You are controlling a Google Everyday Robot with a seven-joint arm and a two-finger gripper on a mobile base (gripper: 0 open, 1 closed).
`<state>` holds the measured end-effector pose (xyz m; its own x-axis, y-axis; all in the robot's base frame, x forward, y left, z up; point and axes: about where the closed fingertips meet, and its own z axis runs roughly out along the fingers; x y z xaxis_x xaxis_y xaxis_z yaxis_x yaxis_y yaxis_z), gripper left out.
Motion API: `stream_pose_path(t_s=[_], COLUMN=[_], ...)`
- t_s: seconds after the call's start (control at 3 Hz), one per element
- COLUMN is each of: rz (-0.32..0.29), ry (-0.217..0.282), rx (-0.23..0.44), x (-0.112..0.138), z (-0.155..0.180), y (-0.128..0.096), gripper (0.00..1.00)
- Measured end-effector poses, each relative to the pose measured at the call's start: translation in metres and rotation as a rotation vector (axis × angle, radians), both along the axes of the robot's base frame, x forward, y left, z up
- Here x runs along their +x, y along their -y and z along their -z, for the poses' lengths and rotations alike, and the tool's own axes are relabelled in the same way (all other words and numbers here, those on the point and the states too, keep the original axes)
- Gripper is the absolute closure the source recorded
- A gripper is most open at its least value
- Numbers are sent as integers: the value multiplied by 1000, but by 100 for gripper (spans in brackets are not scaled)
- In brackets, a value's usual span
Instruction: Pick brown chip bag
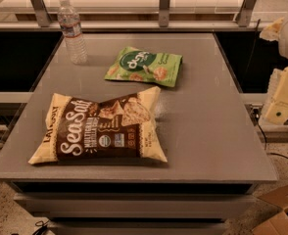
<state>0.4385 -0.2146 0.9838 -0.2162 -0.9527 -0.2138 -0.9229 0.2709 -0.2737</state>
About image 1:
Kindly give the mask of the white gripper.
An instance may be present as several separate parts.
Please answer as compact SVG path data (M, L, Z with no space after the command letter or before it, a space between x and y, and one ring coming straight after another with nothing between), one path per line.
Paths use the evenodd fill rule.
M288 67L274 69L268 85L270 101L262 108L263 120L283 124L288 120Z

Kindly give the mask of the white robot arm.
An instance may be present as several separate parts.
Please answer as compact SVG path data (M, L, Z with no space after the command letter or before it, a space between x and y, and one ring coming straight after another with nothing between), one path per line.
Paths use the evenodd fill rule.
M288 59L288 13L268 25L260 38L277 41L279 54ZM288 66L274 69L268 83L267 95L262 108L260 124L283 124L288 120Z

